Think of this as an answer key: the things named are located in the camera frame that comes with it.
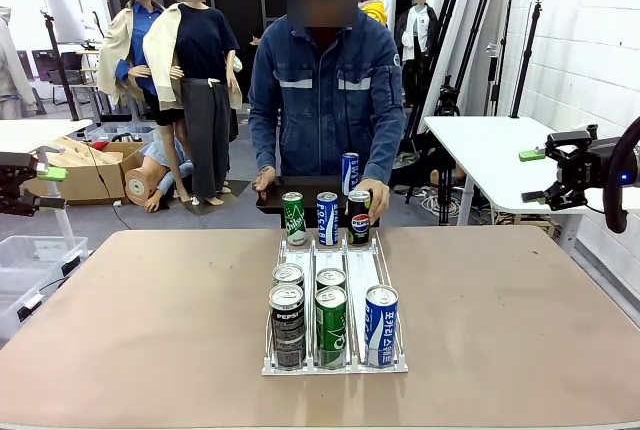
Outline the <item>dark mannequin base plate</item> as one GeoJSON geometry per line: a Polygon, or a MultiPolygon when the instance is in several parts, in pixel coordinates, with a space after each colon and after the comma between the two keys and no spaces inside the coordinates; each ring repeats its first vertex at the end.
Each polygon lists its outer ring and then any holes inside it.
{"type": "Polygon", "coordinates": [[[248,180],[229,180],[228,183],[231,192],[220,196],[224,202],[223,205],[213,206],[206,201],[197,201],[195,198],[192,198],[191,202],[182,203],[178,198],[175,198],[167,201],[167,208],[171,210],[183,208],[195,216],[204,216],[215,211],[229,209],[240,202],[240,195],[250,185],[250,182],[248,180]]]}

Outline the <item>person's right forearm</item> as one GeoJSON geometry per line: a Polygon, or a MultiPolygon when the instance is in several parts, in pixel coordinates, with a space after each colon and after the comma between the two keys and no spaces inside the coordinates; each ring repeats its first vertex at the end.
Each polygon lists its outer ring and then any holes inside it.
{"type": "Polygon", "coordinates": [[[259,171],[276,165],[278,106],[250,101],[249,128],[259,171]]]}

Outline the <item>green Chilsung cider can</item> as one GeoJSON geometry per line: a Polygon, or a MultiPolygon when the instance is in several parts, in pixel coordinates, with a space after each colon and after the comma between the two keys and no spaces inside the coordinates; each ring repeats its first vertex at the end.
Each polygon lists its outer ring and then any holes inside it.
{"type": "Polygon", "coordinates": [[[316,335],[319,365],[327,369],[346,364],[347,295],[339,286],[328,286],[316,293],[316,335]]]}
{"type": "Polygon", "coordinates": [[[294,246],[303,245],[306,242],[303,195],[295,191],[287,192],[282,196],[282,202],[287,241],[294,246]]]}
{"type": "Polygon", "coordinates": [[[339,268],[324,268],[317,272],[316,290],[320,291],[324,288],[337,286],[346,289],[346,274],[339,268]]]}

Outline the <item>black tripod stand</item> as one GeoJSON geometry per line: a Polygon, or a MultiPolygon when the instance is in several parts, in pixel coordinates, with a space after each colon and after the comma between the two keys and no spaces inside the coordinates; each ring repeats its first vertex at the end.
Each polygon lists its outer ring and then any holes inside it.
{"type": "Polygon", "coordinates": [[[74,96],[69,86],[69,82],[66,76],[66,71],[64,68],[64,63],[58,48],[58,43],[56,41],[56,36],[55,36],[54,26],[53,26],[54,18],[51,15],[49,15],[46,11],[41,10],[40,13],[42,14],[45,21],[45,26],[46,26],[46,29],[49,35],[49,40],[52,46],[53,56],[54,56],[57,70],[59,73],[60,82],[65,92],[66,101],[69,107],[69,111],[71,113],[72,120],[79,121],[80,117],[76,109],[74,96]]]}

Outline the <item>clear plastic storage bin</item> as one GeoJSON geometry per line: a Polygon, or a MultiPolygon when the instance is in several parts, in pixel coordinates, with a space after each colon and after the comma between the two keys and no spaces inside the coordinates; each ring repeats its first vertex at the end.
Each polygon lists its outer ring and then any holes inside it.
{"type": "Polygon", "coordinates": [[[46,270],[0,268],[0,341],[10,340],[44,303],[46,270]]]}
{"type": "Polygon", "coordinates": [[[88,257],[85,237],[11,236],[0,242],[0,269],[48,272],[54,279],[70,275],[88,257]]]}

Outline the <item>person in denim jacket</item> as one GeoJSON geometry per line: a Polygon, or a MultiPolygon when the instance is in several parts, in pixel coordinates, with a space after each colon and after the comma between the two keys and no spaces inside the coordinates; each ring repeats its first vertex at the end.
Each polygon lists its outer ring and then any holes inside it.
{"type": "Polygon", "coordinates": [[[360,183],[373,139],[374,103],[403,108],[393,37],[358,3],[287,0],[286,14],[262,35],[249,103],[279,108],[277,176],[338,176],[342,155],[354,152],[360,183]]]}

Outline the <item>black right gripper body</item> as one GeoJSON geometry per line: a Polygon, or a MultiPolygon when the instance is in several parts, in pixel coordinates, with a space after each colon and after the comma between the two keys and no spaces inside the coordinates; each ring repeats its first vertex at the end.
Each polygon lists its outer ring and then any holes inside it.
{"type": "Polygon", "coordinates": [[[585,150],[574,150],[562,163],[562,183],[585,181],[588,188],[603,188],[611,159],[611,139],[593,140],[585,150]]]}

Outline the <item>person's left forearm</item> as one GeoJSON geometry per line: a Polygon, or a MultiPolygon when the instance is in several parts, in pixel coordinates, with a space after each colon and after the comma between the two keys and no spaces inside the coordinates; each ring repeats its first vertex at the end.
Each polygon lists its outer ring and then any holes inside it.
{"type": "Polygon", "coordinates": [[[373,139],[363,178],[387,184],[403,138],[404,110],[398,104],[375,102],[372,123],[373,139]]]}

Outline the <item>person's right hand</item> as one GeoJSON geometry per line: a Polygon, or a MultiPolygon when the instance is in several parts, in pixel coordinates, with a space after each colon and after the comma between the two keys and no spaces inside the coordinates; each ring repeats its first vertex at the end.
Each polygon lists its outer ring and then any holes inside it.
{"type": "Polygon", "coordinates": [[[276,176],[276,169],[273,166],[262,167],[252,184],[252,189],[257,193],[266,192],[275,182],[276,176]]]}

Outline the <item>dark brown serving tray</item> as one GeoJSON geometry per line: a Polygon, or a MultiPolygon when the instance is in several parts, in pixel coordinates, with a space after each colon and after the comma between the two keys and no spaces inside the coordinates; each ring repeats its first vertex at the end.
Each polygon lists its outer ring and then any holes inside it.
{"type": "Polygon", "coordinates": [[[266,189],[266,197],[257,196],[256,207],[265,214],[282,213],[282,197],[288,192],[297,192],[303,196],[305,209],[316,206],[317,195],[323,192],[335,193],[339,200],[339,209],[345,212],[347,197],[342,194],[338,176],[277,176],[275,182],[266,189]]]}

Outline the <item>blue Pocari Sweat can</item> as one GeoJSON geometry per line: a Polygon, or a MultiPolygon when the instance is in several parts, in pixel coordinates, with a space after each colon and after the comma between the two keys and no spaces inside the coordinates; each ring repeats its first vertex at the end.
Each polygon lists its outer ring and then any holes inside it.
{"type": "Polygon", "coordinates": [[[344,196],[356,188],[359,182],[359,155],[344,153],[341,157],[341,190],[344,196]]]}
{"type": "Polygon", "coordinates": [[[394,361],[398,294],[390,286],[375,285],[366,293],[365,347],[369,366],[384,368],[394,361]]]}
{"type": "Polygon", "coordinates": [[[338,196],[333,192],[317,195],[317,223],[319,242],[324,246],[334,246],[338,241],[339,215],[338,196]]]}

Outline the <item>white can dispenser rack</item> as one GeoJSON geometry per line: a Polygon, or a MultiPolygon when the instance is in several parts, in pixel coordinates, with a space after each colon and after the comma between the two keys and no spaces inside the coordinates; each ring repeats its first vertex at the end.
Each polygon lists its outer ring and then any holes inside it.
{"type": "Polygon", "coordinates": [[[392,283],[384,252],[378,235],[373,235],[366,246],[352,246],[345,234],[341,235],[338,245],[327,247],[318,243],[315,236],[309,235],[303,246],[292,246],[286,238],[279,245],[278,264],[296,264],[304,271],[305,289],[305,325],[306,350],[298,353],[296,365],[286,368],[278,361],[274,346],[272,323],[265,327],[265,356],[262,368],[264,376],[311,376],[311,375],[348,375],[406,373],[409,370],[404,351],[402,322],[396,324],[392,363],[376,368],[370,362],[365,343],[365,295],[376,285],[392,283]],[[325,268],[337,268],[346,274],[347,322],[343,363],[337,368],[328,368],[321,364],[321,350],[316,338],[315,295],[316,276],[325,268]]]}

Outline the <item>mannequin with white jacket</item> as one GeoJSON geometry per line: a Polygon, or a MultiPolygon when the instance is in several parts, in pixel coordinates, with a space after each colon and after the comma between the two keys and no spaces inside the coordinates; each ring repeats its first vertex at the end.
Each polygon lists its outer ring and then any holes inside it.
{"type": "Polygon", "coordinates": [[[396,44],[401,53],[407,105],[417,103],[424,93],[437,24],[438,17],[427,0],[412,0],[412,6],[397,21],[396,44]]]}

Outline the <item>wooden crate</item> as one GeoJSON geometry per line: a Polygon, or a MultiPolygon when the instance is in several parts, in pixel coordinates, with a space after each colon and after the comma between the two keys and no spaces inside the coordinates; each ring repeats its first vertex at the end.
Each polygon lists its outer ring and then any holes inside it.
{"type": "Polygon", "coordinates": [[[541,229],[550,238],[557,239],[560,235],[561,227],[549,216],[537,214],[512,214],[491,211],[491,222],[493,225],[526,225],[541,229]]]}

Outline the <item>black Pepsi can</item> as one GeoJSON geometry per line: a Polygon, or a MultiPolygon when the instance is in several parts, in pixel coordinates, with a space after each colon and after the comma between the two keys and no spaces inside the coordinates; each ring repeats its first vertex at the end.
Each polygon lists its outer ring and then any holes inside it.
{"type": "Polygon", "coordinates": [[[348,238],[351,245],[366,245],[370,239],[369,209],[371,194],[366,190],[352,190],[348,195],[348,238]]]}
{"type": "Polygon", "coordinates": [[[290,284],[304,288],[304,280],[304,270],[300,265],[295,263],[279,264],[272,271],[273,286],[290,284]]]}
{"type": "Polygon", "coordinates": [[[304,290],[278,284],[269,293],[273,347],[280,368],[300,368],[306,358],[304,290]]]}

